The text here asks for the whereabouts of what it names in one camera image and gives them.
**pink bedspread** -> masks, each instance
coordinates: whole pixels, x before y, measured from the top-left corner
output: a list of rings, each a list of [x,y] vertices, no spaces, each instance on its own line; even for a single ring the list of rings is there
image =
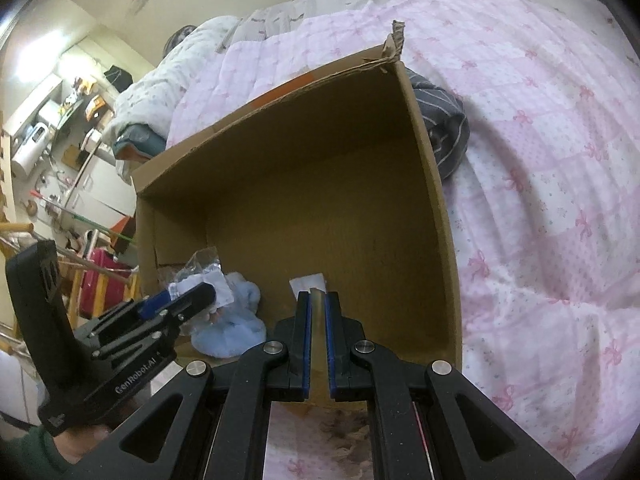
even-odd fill
[[[466,159],[444,183],[463,372],[577,474],[626,446],[640,422],[635,60],[529,0],[395,0],[214,56],[168,145],[307,68],[379,44],[394,19],[406,22],[404,63],[459,94],[471,127]],[[616,27],[605,7],[594,19]],[[348,477],[331,471],[333,458],[318,465],[278,444],[307,422],[274,413],[265,478]]]

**open cardboard box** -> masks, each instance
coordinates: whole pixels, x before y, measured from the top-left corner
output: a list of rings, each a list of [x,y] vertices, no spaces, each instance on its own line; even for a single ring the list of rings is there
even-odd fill
[[[449,220],[428,133],[385,44],[268,92],[133,176],[143,290],[216,246],[262,292],[268,328],[292,316],[291,278],[322,272],[345,316],[402,359],[462,363]]]

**striped cloth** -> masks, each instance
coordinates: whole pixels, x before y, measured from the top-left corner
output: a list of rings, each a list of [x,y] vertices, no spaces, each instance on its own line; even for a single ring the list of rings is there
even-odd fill
[[[462,101],[449,92],[408,68],[406,72],[427,126],[440,179],[444,180],[462,161],[469,142],[465,109]]]

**red object on wall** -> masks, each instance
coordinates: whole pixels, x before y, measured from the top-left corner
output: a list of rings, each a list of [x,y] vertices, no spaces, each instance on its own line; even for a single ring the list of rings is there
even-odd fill
[[[107,269],[130,270],[124,264],[114,262],[111,255],[105,249],[94,249],[89,258],[94,264]],[[120,272],[124,278],[128,278],[130,272]],[[94,312],[95,289],[98,285],[98,272],[88,270],[84,273],[82,280],[82,292],[80,293],[80,315],[90,318]],[[107,282],[107,293],[104,297],[104,311],[119,304],[124,297],[124,283],[109,279]]]

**silver bolt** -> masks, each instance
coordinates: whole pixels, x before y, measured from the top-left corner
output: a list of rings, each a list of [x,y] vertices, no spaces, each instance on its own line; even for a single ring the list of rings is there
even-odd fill
[[[376,349],[376,346],[368,339],[358,341],[353,347],[356,349],[356,352],[360,354],[370,354]]]
[[[279,354],[283,348],[284,345],[280,341],[267,341],[262,347],[267,354],[271,355]]]
[[[446,361],[434,361],[431,369],[438,375],[449,375],[451,373],[451,365]]]
[[[191,377],[200,377],[207,371],[207,365],[204,361],[191,361],[187,365],[187,373]]]

